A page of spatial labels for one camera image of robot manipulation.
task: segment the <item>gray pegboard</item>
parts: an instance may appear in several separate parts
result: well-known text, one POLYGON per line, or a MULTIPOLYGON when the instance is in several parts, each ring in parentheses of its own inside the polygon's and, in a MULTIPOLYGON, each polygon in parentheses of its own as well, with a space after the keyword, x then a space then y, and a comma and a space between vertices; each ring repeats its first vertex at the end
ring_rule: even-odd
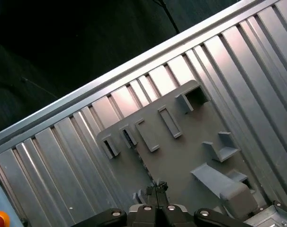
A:
MULTIPOLYGON (((202 144, 210 141, 217 150, 229 144, 239 150, 235 143, 231 145, 233 137, 228 132, 212 102, 208 102, 199 84, 192 80, 100 132, 97 142, 111 161, 123 161, 126 153, 137 152, 138 162, 143 162, 147 174, 168 183, 170 203, 182 204, 194 212, 201 207, 213 209, 222 205, 190 173, 204 163, 224 175, 231 171, 242 173, 250 185, 255 185, 240 152, 218 162, 212 160, 202 144)), ((121 167, 128 165, 131 163, 125 162, 121 167)), ((130 175, 125 178, 132 181, 130 175)), ((258 188, 253 189, 260 195, 258 188)))

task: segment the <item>corrugated panel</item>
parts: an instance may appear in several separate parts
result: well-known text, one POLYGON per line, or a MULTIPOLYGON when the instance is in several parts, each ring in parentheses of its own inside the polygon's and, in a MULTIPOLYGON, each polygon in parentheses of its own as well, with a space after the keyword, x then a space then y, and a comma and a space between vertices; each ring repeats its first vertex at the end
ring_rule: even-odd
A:
POLYGON ((1 145, 0 175, 16 207, 46 226, 127 210, 148 176, 133 156, 109 160, 95 137, 191 79, 212 98, 266 195, 287 205, 287 0, 247 0, 227 12, 1 145))

